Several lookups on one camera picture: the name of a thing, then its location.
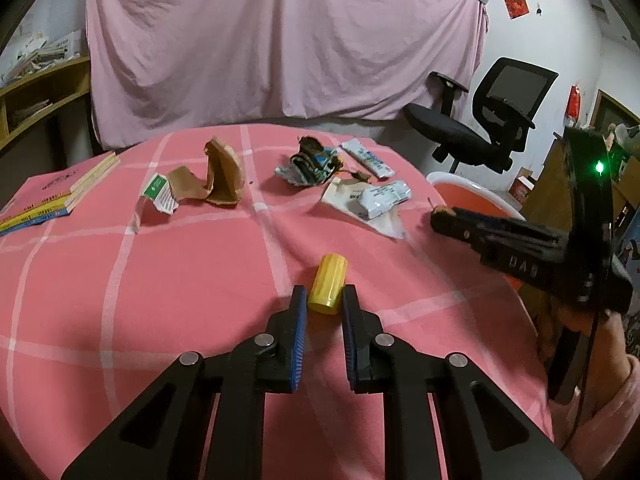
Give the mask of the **pink sleeve forearm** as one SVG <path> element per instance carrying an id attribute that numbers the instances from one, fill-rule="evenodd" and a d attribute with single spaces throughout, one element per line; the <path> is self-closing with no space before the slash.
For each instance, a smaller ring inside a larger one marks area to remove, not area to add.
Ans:
<path id="1" fill-rule="evenodd" d="M 631 372 L 623 387 L 579 423 L 564 451 L 584 479 L 639 478 L 639 360 L 628 360 Z"/>

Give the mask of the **person's right hand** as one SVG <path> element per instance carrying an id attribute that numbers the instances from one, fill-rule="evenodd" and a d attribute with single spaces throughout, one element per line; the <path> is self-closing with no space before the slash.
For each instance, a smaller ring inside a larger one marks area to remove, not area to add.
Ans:
<path id="1" fill-rule="evenodd" d="M 521 298 L 537 331 L 537 353 L 550 361 L 559 349 L 562 330 L 585 339 L 588 353 L 587 388 L 599 396 L 614 396 L 631 374 L 623 320 L 618 312 L 578 311 L 536 288 L 523 287 Z"/>

